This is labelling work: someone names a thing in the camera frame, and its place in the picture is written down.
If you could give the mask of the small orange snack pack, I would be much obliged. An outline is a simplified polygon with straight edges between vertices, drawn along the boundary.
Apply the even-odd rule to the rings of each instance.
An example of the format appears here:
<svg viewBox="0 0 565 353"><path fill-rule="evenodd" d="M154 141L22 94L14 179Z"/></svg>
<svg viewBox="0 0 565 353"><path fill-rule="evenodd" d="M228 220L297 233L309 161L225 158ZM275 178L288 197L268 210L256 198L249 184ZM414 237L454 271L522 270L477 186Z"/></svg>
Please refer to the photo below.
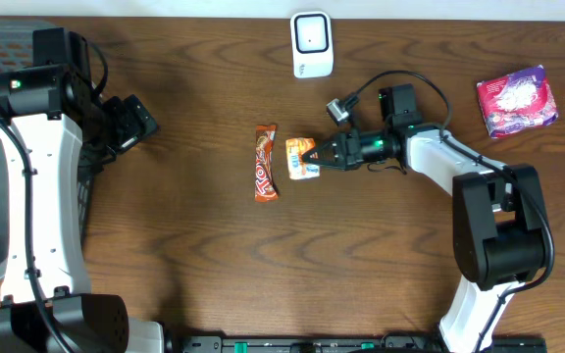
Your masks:
<svg viewBox="0 0 565 353"><path fill-rule="evenodd" d="M313 138L295 137L285 142L289 178L304 180L320 176L320 167L304 162L302 155L315 146Z"/></svg>

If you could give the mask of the orange chocolate bar wrapper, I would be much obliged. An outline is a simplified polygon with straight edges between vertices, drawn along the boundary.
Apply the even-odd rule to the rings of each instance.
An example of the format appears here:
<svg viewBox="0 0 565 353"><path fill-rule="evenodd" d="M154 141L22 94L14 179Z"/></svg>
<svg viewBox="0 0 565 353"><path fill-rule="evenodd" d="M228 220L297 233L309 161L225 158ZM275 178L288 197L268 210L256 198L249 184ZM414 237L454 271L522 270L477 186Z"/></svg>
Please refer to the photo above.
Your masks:
<svg viewBox="0 0 565 353"><path fill-rule="evenodd" d="M277 126L256 126L255 135L255 201L277 200L272 173L272 152Z"/></svg>

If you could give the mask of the red purple noodle packet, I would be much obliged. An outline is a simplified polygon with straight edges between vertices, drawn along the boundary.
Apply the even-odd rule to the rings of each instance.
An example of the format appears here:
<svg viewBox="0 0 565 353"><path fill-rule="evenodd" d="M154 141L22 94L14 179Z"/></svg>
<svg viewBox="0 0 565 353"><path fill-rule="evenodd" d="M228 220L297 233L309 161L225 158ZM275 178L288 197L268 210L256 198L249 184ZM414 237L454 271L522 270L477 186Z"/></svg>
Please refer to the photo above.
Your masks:
<svg viewBox="0 0 565 353"><path fill-rule="evenodd" d="M549 126L559 117L543 65L480 81L476 89L488 135L493 139Z"/></svg>

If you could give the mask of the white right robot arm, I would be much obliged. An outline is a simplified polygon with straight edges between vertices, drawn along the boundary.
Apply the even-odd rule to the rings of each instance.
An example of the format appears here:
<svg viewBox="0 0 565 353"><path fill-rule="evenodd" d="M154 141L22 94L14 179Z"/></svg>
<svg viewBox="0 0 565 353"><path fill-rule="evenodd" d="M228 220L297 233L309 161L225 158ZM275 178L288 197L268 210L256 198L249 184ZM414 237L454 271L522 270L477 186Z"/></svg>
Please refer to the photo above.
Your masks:
<svg viewBox="0 0 565 353"><path fill-rule="evenodd" d="M425 123L410 84L381 89L379 101L383 129L338 132L301 160L342 171L392 161L451 196L461 279L439 322L441 345L449 352L481 352L491 347L512 297L542 285L554 264L539 175L530 165L508 166L478 154L444 126Z"/></svg>

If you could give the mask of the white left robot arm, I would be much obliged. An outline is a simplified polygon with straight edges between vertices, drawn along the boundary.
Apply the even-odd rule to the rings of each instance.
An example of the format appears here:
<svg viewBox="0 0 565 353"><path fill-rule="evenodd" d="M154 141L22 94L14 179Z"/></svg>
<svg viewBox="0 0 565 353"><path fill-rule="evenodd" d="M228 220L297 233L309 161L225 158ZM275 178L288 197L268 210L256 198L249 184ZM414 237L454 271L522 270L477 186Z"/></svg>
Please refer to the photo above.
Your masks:
<svg viewBox="0 0 565 353"><path fill-rule="evenodd" d="M102 98L90 72L96 46L78 33L38 29L32 51L29 67L0 73L9 190L0 352L170 352L164 325L92 291L77 190L158 124L135 96Z"/></svg>

